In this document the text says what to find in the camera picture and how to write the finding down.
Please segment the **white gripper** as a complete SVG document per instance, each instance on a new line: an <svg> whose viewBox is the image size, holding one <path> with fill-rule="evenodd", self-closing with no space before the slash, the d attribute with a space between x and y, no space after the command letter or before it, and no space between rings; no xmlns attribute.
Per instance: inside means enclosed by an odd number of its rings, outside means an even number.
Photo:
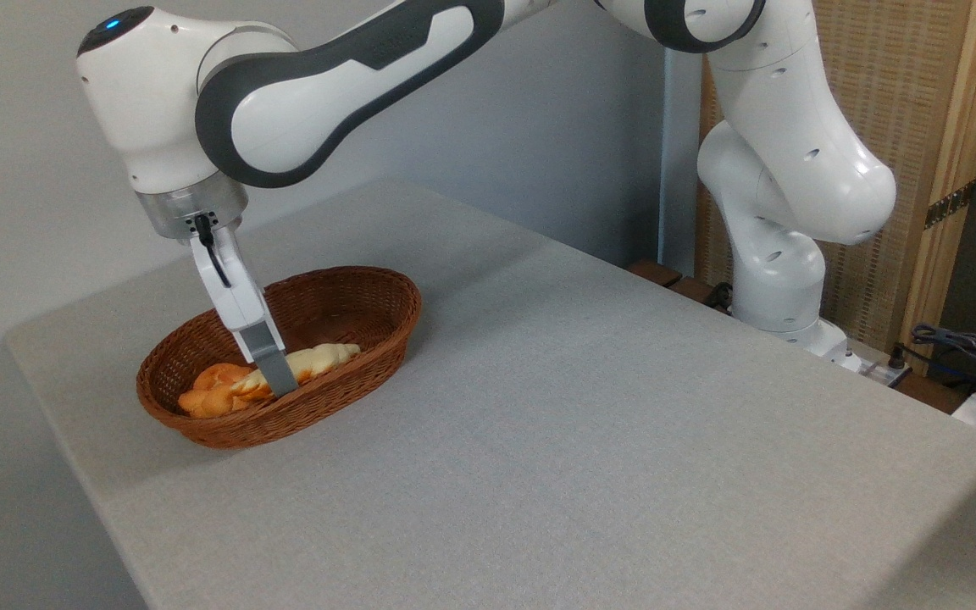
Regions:
<svg viewBox="0 0 976 610"><path fill-rule="evenodd" d="M255 363L275 397L295 391L298 383L286 360L286 348L263 290L249 273L239 240L226 225L209 233L212 246L200 236L190 239L195 266L221 323L237 332L237 344L249 363Z"/></svg>

